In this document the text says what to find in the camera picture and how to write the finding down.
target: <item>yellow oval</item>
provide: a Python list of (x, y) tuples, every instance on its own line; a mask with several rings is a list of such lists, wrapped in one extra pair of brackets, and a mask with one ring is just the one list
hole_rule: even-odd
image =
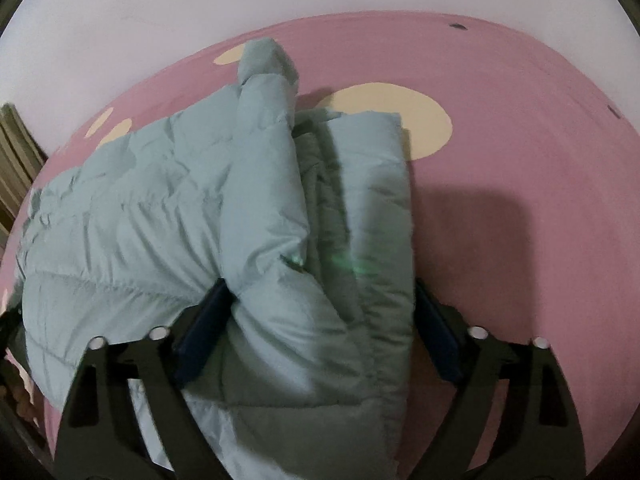
[(244, 43), (238, 46), (233, 47), (226, 52), (220, 54), (213, 62), (216, 65), (228, 65), (229, 63), (235, 63), (236, 61), (240, 61), (242, 57), (242, 53), (244, 52)]
[(98, 131), (98, 129), (100, 128), (100, 126), (102, 126), (106, 120), (109, 118), (109, 116), (111, 115), (111, 113), (113, 112), (113, 108), (108, 108), (107, 110), (105, 110), (100, 117), (98, 117), (95, 121), (94, 124), (92, 124), (89, 129), (86, 131), (86, 133), (84, 134), (84, 138), (88, 139), (89, 137), (91, 137), (95, 132)]
[(399, 113), (404, 154), (408, 160), (433, 155), (453, 134), (451, 118), (434, 99), (391, 83), (350, 86), (325, 97), (318, 106), (348, 114), (367, 110)]
[(124, 121), (116, 124), (111, 129), (111, 131), (102, 138), (100, 143), (98, 143), (98, 148), (100, 148), (100, 146), (106, 144), (107, 142), (111, 142), (112, 140), (116, 140), (122, 136), (127, 135), (129, 133), (129, 130), (131, 129), (132, 124), (133, 121), (131, 119), (124, 119)]

